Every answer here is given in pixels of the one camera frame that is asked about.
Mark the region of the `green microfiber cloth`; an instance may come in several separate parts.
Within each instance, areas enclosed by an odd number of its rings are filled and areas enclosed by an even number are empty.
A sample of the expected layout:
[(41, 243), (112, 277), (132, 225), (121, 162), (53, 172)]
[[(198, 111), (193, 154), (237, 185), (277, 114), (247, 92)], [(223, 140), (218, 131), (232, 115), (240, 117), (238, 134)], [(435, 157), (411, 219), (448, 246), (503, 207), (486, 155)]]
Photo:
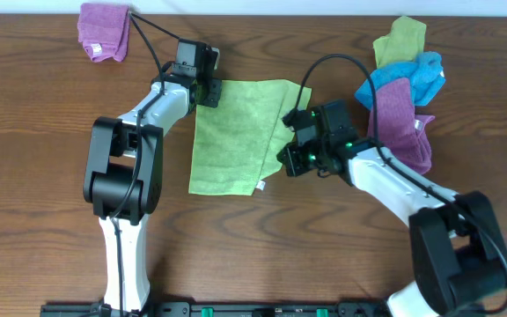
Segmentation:
[(285, 79), (222, 83), (218, 107), (199, 106), (188, 192), (252, 195), (282, 164), (276, 154), (293, 138), (282, 118), (306, 109), (312, 89)]

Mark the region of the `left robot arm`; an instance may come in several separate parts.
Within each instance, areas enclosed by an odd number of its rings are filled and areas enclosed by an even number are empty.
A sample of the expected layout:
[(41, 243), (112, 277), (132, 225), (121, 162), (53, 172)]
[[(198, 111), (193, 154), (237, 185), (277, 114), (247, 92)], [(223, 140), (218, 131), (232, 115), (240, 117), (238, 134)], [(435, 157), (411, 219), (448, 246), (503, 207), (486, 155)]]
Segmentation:
[(171, 67), (171, 73), (152, 81), (149, 93), (133, 109), (116, 118), (100, 117), (92, 125), (83, 195), (106, 242), (102, 315), (143, 312), (151, 290), (147, 224), (162, 190), (163, 138), (196, 106), (216, 107), (220, 99), (215, 63), (179, 62)]

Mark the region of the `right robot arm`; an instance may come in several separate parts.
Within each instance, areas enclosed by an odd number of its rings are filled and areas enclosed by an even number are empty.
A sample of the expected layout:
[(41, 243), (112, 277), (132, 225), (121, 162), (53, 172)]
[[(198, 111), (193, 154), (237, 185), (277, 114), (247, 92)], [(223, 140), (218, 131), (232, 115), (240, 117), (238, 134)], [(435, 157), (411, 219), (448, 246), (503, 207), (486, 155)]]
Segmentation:
[(407, 227), (414, 282), (392, 294), (392, 316), (488, 316), (507, 309), (507, 247), (489, 199), (458, 194), (402, 164), (374, 139), (297, 132), (278, 153), (290, 177), (315, 170), (373, 196)]

